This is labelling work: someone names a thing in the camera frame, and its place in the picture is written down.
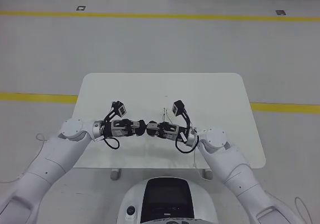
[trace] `table foot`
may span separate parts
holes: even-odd
[[[110,179],[118,180],[121,176],[121,169],[111,169]]]
[[[202,170],[202,176],[206,180],[212,180],[214,178],[214,174],[211,169],[203,169]]]

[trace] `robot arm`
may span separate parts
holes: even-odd
[[[304,224],[287,205],[267,194],[238,148],[220,128],[199,132],[198,148],[212,172],[237,197],[251,224]]]
[[[40,202],[50,187],[67,173],[91,141],[109,137],[142,135],[143,120],[110,121],[115,115],[123,117],[126,110],[119,101],[104,120],[83,122],[66,120],[61,129],[44,144],[43,149],[24,175],[0,199],[0,224],[36,223]]]

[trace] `yellow stripe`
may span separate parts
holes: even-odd
[[[105,17],[105,18],[172,18],[181,20],[237,20],[277,22],[320,22],[320,17],[287,16],[238,16],[238,15],[186,15],[186,14],[135,14],[135,13],[92,13],[92,12],[11,12],[0,11],[0,16],[35,17]]]
[[[0,101],[57,102],[60,104],[75,104],[76,100],[77,96],[73,95],[17,94],[0,92]]]
[[[59,104],[75,104],[76,100],[77,96],[75,95],[17,94],[0,92],[0,101],[54,102]],[[253,111],[320,114],[320,105],[269,104],[263,102],[252,102],[251,107]]]
[[[253,111],[266,111],[278,113],[300,113],[300,114],[320,114],[320,105],[304,104],[267,104],[252,102]]]

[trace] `floor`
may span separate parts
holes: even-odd
[[[0,11],[320,17],[319,0],[0,1]],[[77,95],[91,72],[235,72],[249,101],[320,105],[320,22],[0,15],[0,92]],[[22,173],[74,104],[0,101],[0,180]],[[259,182],[291,208],[294,197],[320,223],[320,114],[255,111],[266,166]],[[171,175],[212,196],[220,223],[248,223],[235,196],[192,170],[72,169],[44,198],[38,223],[114,223],[140,180]],[[0,195],[9,184],[0,184]]]

